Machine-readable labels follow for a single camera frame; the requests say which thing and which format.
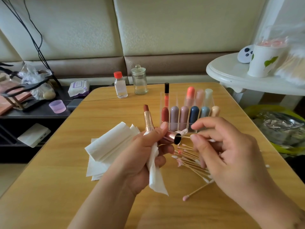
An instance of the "acrylic lipstick organizer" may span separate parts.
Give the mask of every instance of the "acrylic lipstick organizer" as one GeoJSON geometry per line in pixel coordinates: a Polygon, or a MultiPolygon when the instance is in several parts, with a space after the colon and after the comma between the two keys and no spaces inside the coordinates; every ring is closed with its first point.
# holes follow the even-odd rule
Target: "acrylic lipstick organizer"
{"type": "MultiPolygon", "coordinates": [[[[197,106],[199,108],[199,113],[198,116],[196,118],[196,120],[198,118],[200,118],[200,112],[201,112],[201,108],[206,106],[209,109],[211,109],[214,106],[214,99],[213,96],[211,96],[207,101],[205,100],[205,96],[203,95],[203,101],[201,103],[196,103],[196,94],[197,94],[198,90],[195,90],[195,98],[194,99],[187,99],[187,92],[170,92],[168,95],[168,111],[169,111],[169,129],[171,131],[177,131],[177,130],[183,130],[185,128],[188,129],[189,133],[196,133],[197,130],[193,130],[191,129],[191,125],[193,123],[189,123],[189,118],[190,118],[190,112],[191,112],[191,108],[193,106],[197,106]],[[172,107],[177,106],[179,109],[178,112],[178,122],[177,123],[173,123],[171,122],[171,109],[172,107]],[[180,117],[181,117],[181,108],[187,106],[189,109],[189,112],[187,114],[187,121],[185,122],[180,122],[180,117]]],[[[160,93],[160,124],[162,123],[162,109],[164,107],[167,107],[165,105],[166,101],[165,101],[165,95],[164,92],[160,93]]]]}

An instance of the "wooden table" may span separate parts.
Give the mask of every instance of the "wooden table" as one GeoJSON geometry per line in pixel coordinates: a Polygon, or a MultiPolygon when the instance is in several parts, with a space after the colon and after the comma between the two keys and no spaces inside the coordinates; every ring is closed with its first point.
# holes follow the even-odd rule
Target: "wooden table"
{"type": "MultiPolygon", "coordinates": [[[[305,209],[305,186],[228,92],[217,83],[171,84],[170,91],[211,88],[221,116],[239,130],[256,137],[276,183],[305,209]]],[[[149,92],[118,99],[114,87],[94,90],[43,146],[0,199],[1,228],[66,228],[96,182],[86,177],[88,154],[84,148],[119,122],[144,130],[143,104],[148,104],[158,126],[160,92],[164,85],[149,85],[149,92]]],[[[182,197],[204,184],[175,159],[166,156],[161,169],[169,197],[144,189],[133,205],[126,228],[259,228],[217,185],[211,184],[187,202],[182,197]]]]}

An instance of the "cotton swab tip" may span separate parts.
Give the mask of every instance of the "cotton swab tip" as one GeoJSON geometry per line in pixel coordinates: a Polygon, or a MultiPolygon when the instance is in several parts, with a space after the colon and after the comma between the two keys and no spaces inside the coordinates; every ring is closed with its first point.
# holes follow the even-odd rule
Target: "cotton swab tip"
{"type": "Polygon", "coordinates": [[[183,201],[186,201],[186,200],[188,200],[188,199],[189,199],[189,195],[185,195],[185,196],[182,198],[183,201]]]}

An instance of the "paper cup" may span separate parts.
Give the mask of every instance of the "paper cup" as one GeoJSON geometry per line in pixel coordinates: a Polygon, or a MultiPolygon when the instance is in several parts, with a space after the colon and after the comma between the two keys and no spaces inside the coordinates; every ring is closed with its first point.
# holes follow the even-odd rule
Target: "paper cup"
{"type": "Polygon", "coordinates": [[[284,50],[285,47],[276,48],[254,45],[248,75],[258,78],[267,77],[284,50]]]}

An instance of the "clear acrylic holder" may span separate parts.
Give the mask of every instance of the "clear acrylic holder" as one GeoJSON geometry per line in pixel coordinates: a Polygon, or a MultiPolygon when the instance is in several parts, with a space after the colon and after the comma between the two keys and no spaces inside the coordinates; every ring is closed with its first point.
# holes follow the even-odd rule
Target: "clear acrylic holder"
{"type": "MultiPolygon", "coordinates": [[[[165,93],[161,92],[160,93],[160,124],[162,123],[162,109],[165,107],[165,93]]],[[[189,133],[197,133],[197,130],[192,130],[190,127],[192,124],[189,123],[189,115],[190,115],[190,110],[192,106],[196,106],[196,98],[193,101],[190,101],[189,99],[186,99],[186,94],[187,92],[170,92],[169,93],[169,100],[168,100],[168,111],[169,111],[169,128],[170,129],[176,129],[176,130],[172,130],[172,131],[177,131],[179,130],[179,126],[180,126],[180,114],[181,114],[181,107],[183,106],[187,106],[187,104],[189,104],[189,114],[188,114],[188,119],[187,119],[187,123],[186,123],[186,128],[188,129],[189,133]],[[179,108],[179,114],[178,114],[178,123],[175,123],[176,125],[171,125],[173,123],[170,122],[170,110],[172,107],[177,106],[179,108]]],[[[197,106],[199,108],[199,114],[198,114],[198,118],[200,117],[200,112],[201,112],[201,108],[206,106],[205,105],[205,101],[203,101],[203,104],[200,106],[197,106]]],[[[213,97],[211,97],[211,101],[208,104],[207,107],[209,107],[210,109],[212,109],[212,107],[214,106],[214,99],[213,97]]]]}

